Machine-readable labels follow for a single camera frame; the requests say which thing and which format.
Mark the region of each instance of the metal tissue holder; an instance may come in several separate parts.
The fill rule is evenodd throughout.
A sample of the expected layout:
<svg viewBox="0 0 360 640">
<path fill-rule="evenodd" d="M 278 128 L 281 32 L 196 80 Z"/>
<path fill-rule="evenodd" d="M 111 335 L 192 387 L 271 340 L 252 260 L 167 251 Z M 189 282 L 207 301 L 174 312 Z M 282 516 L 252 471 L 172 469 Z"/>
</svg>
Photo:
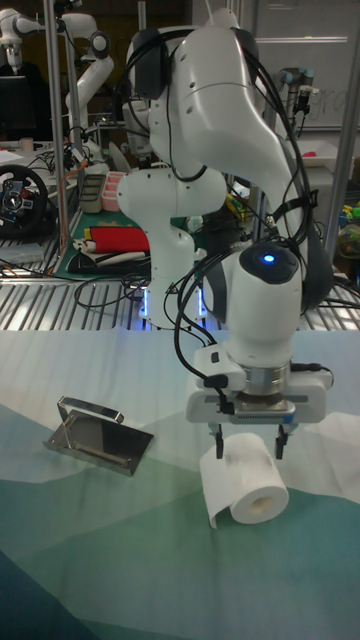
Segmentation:
<svg viewBox="0 0 360 640">
<path fill-rule="evenodd" d="M 73 407 L 70 413 L 67 406 Z M 128 476 L 135 473 L 152 434 L 122 424 L 124 416 L 118 411 L 84 400 L 63 396 L 58 409 L 62 424 L 44 442 L 47 449 Z"/>
</svg>

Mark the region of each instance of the monitor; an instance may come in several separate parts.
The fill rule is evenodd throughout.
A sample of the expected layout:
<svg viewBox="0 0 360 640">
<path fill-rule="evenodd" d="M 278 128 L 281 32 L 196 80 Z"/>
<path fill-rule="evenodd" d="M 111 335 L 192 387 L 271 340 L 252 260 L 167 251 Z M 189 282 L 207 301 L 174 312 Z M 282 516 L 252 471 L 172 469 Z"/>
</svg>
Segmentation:
<svg viewBox="0 0 360 640">
<path fill-rule="evenodd" d="M 0 78 L 0 132 L 35 128 L 35 115 L 25 76 Z"/>
</svg>

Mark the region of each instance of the metal shelf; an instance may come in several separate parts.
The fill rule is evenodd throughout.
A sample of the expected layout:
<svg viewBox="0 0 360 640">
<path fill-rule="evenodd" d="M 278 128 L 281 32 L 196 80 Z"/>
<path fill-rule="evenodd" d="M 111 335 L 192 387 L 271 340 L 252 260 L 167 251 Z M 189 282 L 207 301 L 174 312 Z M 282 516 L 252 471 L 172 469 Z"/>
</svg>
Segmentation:
<svg viewBox="0 0 360 640">
<path fill-rule="evenodd" d="M 85 304 L 104 304 L 98 309 L 83 309 L 76 304 L 78 282 L 48 279 L 9 279 L 0 283 L 0 330 L 11 331 L 104 331 L 120 325 L 130 331 L 154 328 L 139 317 L 142 303 L 117 300 L 123 295 L 120 282 L 102 280 L 86 287 L 81 294 Z M 352 294 L 335 287 L 332 297 L 356 302 Z M 203 320 L 208 330 L 224 329 L 211 316 Z M 319 308 L 300 318 L 300 331 L 356 331 L 360 329 L 360 311 L 347 308 Z"/>
</svg>

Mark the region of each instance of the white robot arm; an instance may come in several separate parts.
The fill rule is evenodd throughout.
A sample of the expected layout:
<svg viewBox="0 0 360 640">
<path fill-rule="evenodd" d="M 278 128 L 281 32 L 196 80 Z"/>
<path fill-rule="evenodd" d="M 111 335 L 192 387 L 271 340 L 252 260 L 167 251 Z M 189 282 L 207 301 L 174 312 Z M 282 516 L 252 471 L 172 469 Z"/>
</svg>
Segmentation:
<svg viewBox="0 0 360 640">
<path fill-rule="evenodd" d="M 223 197 L 221 174 L 232 174 L 261 188 L 277 223 L 266 242 L 230 248 L 225 260 L 207 263 L 207 306 L 227 324 L 229 338 L 199 350 L 188 366 L 186 415 L 215 430 L 221 421 L 277 423 L 281 457 L 288 433 L 299 422 L 325 416 L 332 374 L 320 365 L 294 366 L 292 336 L 301 310 L 327 295 L 332 269 L 312 224 L 301 156 L 296 168 L 254 106 L 242 34 L 209 25 L 181 35 L 167 45 L 170 79 L 164 80 L 161 95 L 149 96 L 150 142 L 171 167 L 174 197 L 179 201 L 184 184 L 198 185 L 201 197 L 200 185 L 211 174 L 207 193 L 212 189 L 215 210 Z M 146 77 L 144 69 L 141 75 Z M 137 91 L 144 97 L 141 87 Z M 127 188 L 121 191 L 119 202 L 131 204 Z M 181 314 L 194 286 L 188 278 L 182 287 L 175 326 L 178 355 Z"/>
<path fill-rule="evenodd" d="M 97 29 L 96 21 L 90 15 L 65 13 L 57 19 L 57 24 L 59 34 L 66 35 L 67 31 L 69 37 L 86 38 L 90 43 L 90 55 L 84 56 L 83 59 L 91 64 L 77 83 L 81 126 L 87 129 L 87 105 L 114 68 L 114 62 L 109 56 L 110 39 Z M 4 45 L 8 63 L 13 72 L 18 74 L 22 65 L 21 43 L 23 38 L 45 31 L 45 25 L 38 18 L 28 18 L 14 9 L 3 9 L 0 11 L 0 29 L 2 33 L 0 45 Z M 66 97 L 66 105 L 69 109 L 71 128 L 70 95 Z"/>
</svg>

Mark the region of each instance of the steering wheel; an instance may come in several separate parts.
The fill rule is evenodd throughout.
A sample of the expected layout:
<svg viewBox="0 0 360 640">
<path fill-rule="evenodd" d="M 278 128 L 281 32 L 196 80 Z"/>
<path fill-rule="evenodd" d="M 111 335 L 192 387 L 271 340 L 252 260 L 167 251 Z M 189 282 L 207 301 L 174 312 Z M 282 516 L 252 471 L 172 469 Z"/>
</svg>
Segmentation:
<svg viewBox="0 0 360 640">
<path fill-rule="evenodd" d="M 0 238 L 13 240 L 33 232 L 45 213 L 47 195 L 44 182 L 32 169 L 0 165 Z"/>
</svg>

